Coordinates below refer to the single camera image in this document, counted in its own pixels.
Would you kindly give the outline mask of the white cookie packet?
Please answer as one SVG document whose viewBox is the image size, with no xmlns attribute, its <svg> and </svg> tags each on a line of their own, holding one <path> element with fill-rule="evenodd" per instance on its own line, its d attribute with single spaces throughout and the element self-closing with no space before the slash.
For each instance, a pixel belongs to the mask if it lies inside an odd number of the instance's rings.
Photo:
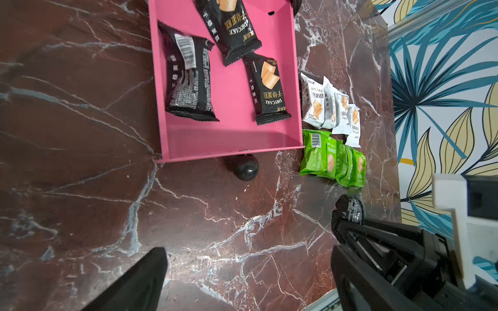
<svg viewBox="0 0 498 311">
<path fill-rule="evenodd" d="M 300 74 L 303 122 L 321 129 L 324 124 L 324 87 L 307 75 Z"/>
<path fill-rule="evenodd" d="M 346 135 L 346 145 L 359 149 L 361 147 L 361 120 L 359 108 L 354 104 L 350 104 L 348 106 L 347 116 L 350 125 L 350 133 Z"/>
<path fill-rule="evenodd" d="M 335 88 L 330 83 L 329 79 L 324 77 L 324 124 L 323 128 L 331 130 L 337 125 L 337 110 L 336 110 L 336 98 L 335 98 Z"/>
<path fill-rule="evenodd" d="M 348 120 L 349 96 L 341 92 L 335 92 L 336 102 L 336 127 L 332 129 L 332 134 L 349 135 L 351 132 L 350 122 Z"/>
</svg>

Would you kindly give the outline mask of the green cookie packet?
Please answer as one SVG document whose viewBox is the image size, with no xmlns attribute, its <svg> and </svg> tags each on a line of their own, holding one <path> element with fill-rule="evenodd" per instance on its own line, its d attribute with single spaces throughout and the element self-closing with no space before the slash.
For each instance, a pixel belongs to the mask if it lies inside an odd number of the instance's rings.
<svg viewBox="0 0 498 311">
<path fill-rule="evenodd" d="M 350 187 L 363 188 L 366 181 L 366 157 L 357 150 L 352 150 L 352 156 L 353 168 L 351 171 Z"/>
<path fill-rule="evenodd" d="M 300 175 L 312 174 L 318 177 L 336 179 L 337 141 L 331 132 L 303 130 L 305 146 L 300 165 Z"/>
<path fill-rule="evenodd" d="M 342 181 L 344 182 L 345 187 L 349 187 L 351 182 L 351 174 L 354 168 L 354 153 L 349 146 L 345 146 L 345 151 L 347 155 L 347 171 Z"/>
<path fill-rule="evenodd" d="M 338 184 L 342 185 L 342 179 L 346 176 L 348 171 L 348 158 L 344 143 L 341 140 L 337 141 L 337 159 L 335 168 L 335 179 Z"/>
</svg>

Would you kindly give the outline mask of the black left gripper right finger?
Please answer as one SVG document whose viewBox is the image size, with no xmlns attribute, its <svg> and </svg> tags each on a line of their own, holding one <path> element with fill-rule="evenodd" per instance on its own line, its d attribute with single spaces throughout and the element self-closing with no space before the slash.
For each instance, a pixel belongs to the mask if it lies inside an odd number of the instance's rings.
<svg viewBox="0 0 498 311">
<path fill-rule="evenodd" d="M 346 246 L 333 248 L 331 270 L 343 310 L 420 310 Z"/>
</svg>

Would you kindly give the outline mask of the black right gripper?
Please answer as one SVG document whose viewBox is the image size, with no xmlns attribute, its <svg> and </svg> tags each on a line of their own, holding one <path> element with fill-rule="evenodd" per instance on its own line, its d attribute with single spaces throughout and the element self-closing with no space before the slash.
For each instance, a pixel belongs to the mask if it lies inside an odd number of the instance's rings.
<svg viewBox="0 0 498 311">
<path fill-rule="evenodd" d="M 332 230 L 423 310 L 497 310 L 497 286 L 476 277 L 466 289 L 451 242 L 415 226 L 334 211 Z"/>
</svg>

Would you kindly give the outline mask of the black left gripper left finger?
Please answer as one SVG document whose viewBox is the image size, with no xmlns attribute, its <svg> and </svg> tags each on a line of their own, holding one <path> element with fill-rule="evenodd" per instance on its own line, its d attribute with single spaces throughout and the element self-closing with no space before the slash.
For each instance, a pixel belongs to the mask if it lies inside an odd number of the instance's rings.
<svg viewBox="0 0 498 311">
<path fill-rule="evenodd" d="M 165 248 L 153 248 L 83 309 L 156 310 L 167 268 Z"/>
</svg>

